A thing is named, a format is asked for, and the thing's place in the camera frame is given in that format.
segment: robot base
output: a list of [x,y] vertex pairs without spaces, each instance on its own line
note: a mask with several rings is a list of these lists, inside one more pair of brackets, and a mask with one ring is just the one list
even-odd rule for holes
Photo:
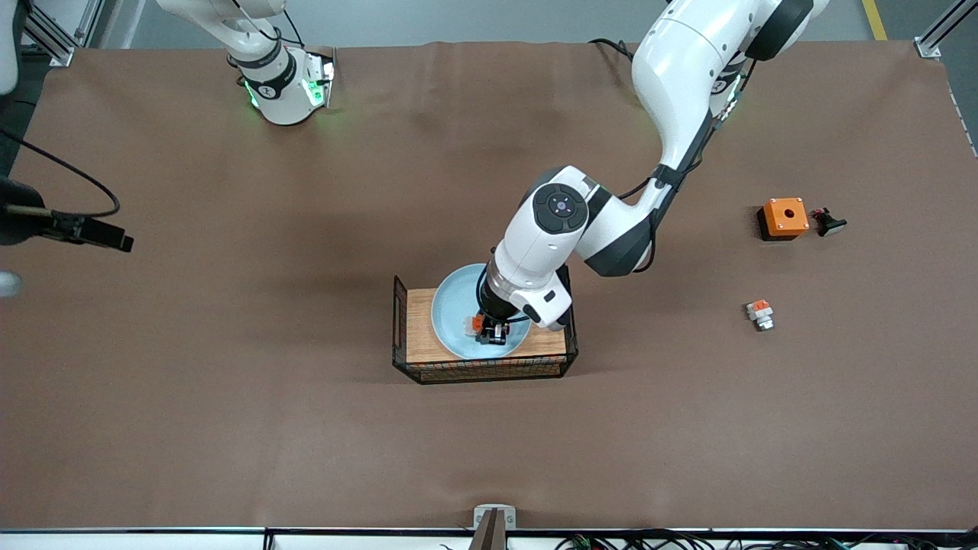
[[254,90],[245,84],[251,104],[269,122],[283,126],[298,124],[317,109],[329,107],[336,65],[335,48],[329,56],[291,46],[286,50],[295,59],[296,71],[278,98],[268,99],[262,95],[261,86]]

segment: black cable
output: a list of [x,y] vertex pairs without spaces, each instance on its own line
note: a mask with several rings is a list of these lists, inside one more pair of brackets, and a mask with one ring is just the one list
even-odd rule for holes
[[642,545],[647,550],[662,550],[662,548],[664,548],[664,547],[666,547],[666,546],[668,546],[670,544],[675,544],[676,546],[679,546],[683,550],[688,550],[686,546],[684,546],[680,541],[676,540],[675,538],[667,538],[666,540],[664,540],[664,541],[656,544],[655,546],[652,546],[651,544],[648,544],[644,540],[642,541]]
[[699,157],[698,159],[696,159],[696,162],[690,164],[689,168],[683,171],[683,177],[688,176],[690,172],[699,168],[701,164],[703,164],[703,157]]
[[112,201],[112,208],[110,210],[106,210],[104,212],[94,212],[94,213],[61,212],[61,213],[64,213],[64,214],[67,214],[67,215],[86,216],[86,217],[108,217],[108,216],[111,216],[111,215],[119,212],[119,209],[122,208],[122,204],[119,203],[119,199],[118,199],[118,197],[115,196],[115,193],[113,193],[108,187],[106,187],[105,185],[103,185],[102,182],[100,182],[99,180],[97,180],[94,177],[88,175],[87,173],[81,171],[80,169],[72,166],[71,164],[65,162],[64,160],[61,160],[61,159],[55,157],[54,155],[48,153],[47,151],[44,151],[40,147],[37,147],[36,145],[33,145],[33,144],[31,144],[31,143],[29,143],[27,141],[24,141],[23,139],[17,137],[15,134],[9,132],[6,128],[0,128],[0,134],[3,134],[7,139],[9,139],[11,141],[17,142],[18,144],[23,145],[24,147],[27,147],[28,149],[30,149],[34,153],[40,155],[41,157],[44,157],[47,160],[52,160],[52,161],[56,162],[57,164],[60,164],[62,167],[65,167],[65,168],[71,170],[72,172],[74,172],[75,174],[77,174],[77,175],[79,175],[79,176],[87,179],[92,185],[94,185],[95,187],[98,187],[103,193],[105,193],[106,196],[109,197],[109,199]]
[[693,546],[699,547],[699,545],[696,543],[696,541],[699,541],[699,542],[702,542],[703,544],[705,544],[706,547],[709,548],[710,550],[717,550],[716,548],[713,547],[713,544],[711,544],[705,538],[701,538],[701,537],[696,536],[696,535],[694,535],[692,533],[684,533],[684,536],[692,542]]
[[890,540],[902,542],[906,544],[907,547],[911,550],[924,550],[925,548],[929,550],[937,550],[937,545],[934,544],[933,542],[929,540],[921,540],[919,538],[915,538],[913,536],[909,536],[905,534],[897,534],[895,536],[888,535],[887,538]]
[[614,48],[614,50],[619,54],[628,58],[628,61],[632,61],[632,59],[635,58],[635,54],[628,51],[628,48],[625,46],[624,40],[619,40],[616,43],[616,42],[612,42],[611,40],[608,40],[607,38],[595,38],[594,40],[589,41],[588,44],[606,44]]
[[863,544],[864,542],[867,542],[868,540],[870,540],[871,538],[873,538],[873,537],[875,537],[875,536],[876,536],[876,533],[871,533],[871,534],[868,534],[868,535],[866,535],[866,536],[864,536],[863,538],[861,538],[861,539],[859,539],[859,540],[857,540],[856,542],[853,542],[852,544],[850,544],[850,545],[849,545],[849,548],[850,548],[850,549],[852,549],[852,548],[856,548],[856,547],[857,547],[857,546],[859,546],[860,544]]
[[644,189],[645,186],[648,185],[648,182],[650,182],[650,181],[652,181],[652,176],[647,177],[644,182],[642,182],[639,185],[635,186],[635,188],[632,189],[631,191],[628,191],[626,193],[623,193],[623,194],[619,195],[618,198],[621,199],[622,201],[624,201],[625,199],[628,199],[632,195],[635,195],[636,193],[638,193],[639,191],[641,191],[642,189]]
[[[978,526],[972,527],[967,532],[958,536],[951,537],[951,540],[953,540],[956,544],[960,544],[961,550],[973,550],[974,548],[978,548],[978,536],[976,535],[978,535]],[[970,538],[972,542],[965,544],[964,540],[968,538]]]
[[478,303],[479,304],[479,311],[483,315],[485,315],[486,317],[489,317],[490,319],[492,319],[493,321],[496,321],[497,323],[520,323],[522,321],[528,321],[530,318],[528,316],[526,316],[526,315],[523,315],[522,317],[516,317],[515,319],[497,319],[497,318],[493,317],[492,315],[490,315],[488,312],[486,312],[485,307],[482,307],[482,293],[481,293],[482,281],[485,281],[485,278],[486,278],[486,270],[488,268],[489,268],[489,264],[488,263],[486,263],[484,266],[482,266],[482,273],[479,274],[479,280],[478,280],[477,283],[475,283],[475,303]]
[[742,94],[744,88],[747,87],[747,82],[750,82],[750,75],[754,73],[754,68],[757,66],[757,60],[751,60],[750,69],[747,70],[747,75],[743,78],[743,83],[740,84],[740,90],[737,91],[738,94]]
[[607,548],[608,550],[618,550],[618,547],[608,542],[608,539],[606,538],[595,538],[595,540],[603,544],[604,547]]
[[[244,17],[248,20],[249,23],[251,23],[251,26],[253,26],[254,29],[257,30],[258,33],[261,34],[262,36],[264,36],[265,38],[268,38],[269,40],[271,40],[273,42],[276,42],[278,40],[282,40],[283,42],[288,42],[289,44],[296,44],[296,45],[298,45],[298,46],[300,46],[302,48],[305,48],[305,44],[303,44],[301,41],[291,40],[289,38],[283,37],[282,36],[282,31],[277,26],[272,25],[272,28],[275,29],[275,36],[269,36],[267,32],[265,32],[264,30],[262,30],[261,27],[259,27],[257,25],[257,23],[255,23],[254,21],[251,20],[251,15],[249,15],[248,12],[245,11],[245,8],[242,8],[242,5],[238,3],[238,0],[231,0],[231,1],[234,2],[235,6],[238,8],[238,10],[241,13],[244,14]],[[292,23],[292,18],[290,18],[288,14],[286,14],[286,18],[289,19],[289,23],[291,24]]]
[[289,15],[289,10],[282,10],[282,13],[286,14],[286,19],[289,20],[289,26],[292,27],[292,32],[295,33],[295,39],[298,40],[300,48],[305,48],[305,42],[302,41],[302,35],[299,34],[299,29],[295,28],[295,23],[292,22],[292,16]]
[[825,549],[824,543],[812,542],[808,540],[779,540],[778,542],[762,542],[749,544],[743,550],[784,550],[784,549]]

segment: gray floor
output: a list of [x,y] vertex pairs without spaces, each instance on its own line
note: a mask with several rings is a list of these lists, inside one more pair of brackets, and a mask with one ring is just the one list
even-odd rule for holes
[[[912,40],[934,23],[952,0],[876,0],[891,40]],[[978,13],[972,12],[941,42],[941,62],[961,116],[974,140],[978,132]]]
[[[289,13],[308,44],[337,47],[413,46],[434,41],[587,42],[608,37],[639,41],[663,0],[290,0]],[[280,18],[276,25],[289,34]],[[832,0],[806,40],[870,40],[860,0]],[[198,27],[149,0],[133,48],[218,48]]]

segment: green led light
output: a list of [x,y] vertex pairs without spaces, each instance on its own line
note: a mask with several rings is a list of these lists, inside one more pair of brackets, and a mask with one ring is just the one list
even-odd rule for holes
[[323,89],[322,86],[316,82],[309,82],[305,79],[302,80],[302,83],[304,84],[306,95],[309,96],[309,103],[311,103],[314,107],[323,105],[325,100],[323,99],[323,93],[320,91]]
[[247,90],[247,95],[251,97],[251,104],[252,104],[252,105],[253,105],[253,106],[254,106],[254,107],[255,107],[256,109],[260,109],[260,108],[258,107],[258,100],[257,100],[257,99],[255,99],[255,97],[254,97],[254,92],[252,92],[252,91],[251,91],[251,86],[250,86],[250,85],[249,85],[249,84],[247,83],[247,80],[246,80],[246,81],[244,82],[244,89],[245,89],[245,90]]
[[741,76],[738,74],[736,79],[733,81],[733,84],[731,84],[731,94],[727,96],[727,103],[733,101],[736,97],[736,87],[740,84],[740,79]]

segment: light blue bowl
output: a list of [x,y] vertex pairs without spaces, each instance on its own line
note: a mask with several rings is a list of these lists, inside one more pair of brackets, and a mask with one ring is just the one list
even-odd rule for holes
[[530,322],[510,324],[506,344],[480,344],[466,334],[467,318],[479,312],[475,286],[485,264],[460,267],[438,285],[431,301],[431,326],[438,340],[462,359],[498,359],[512,353],[530,332]]

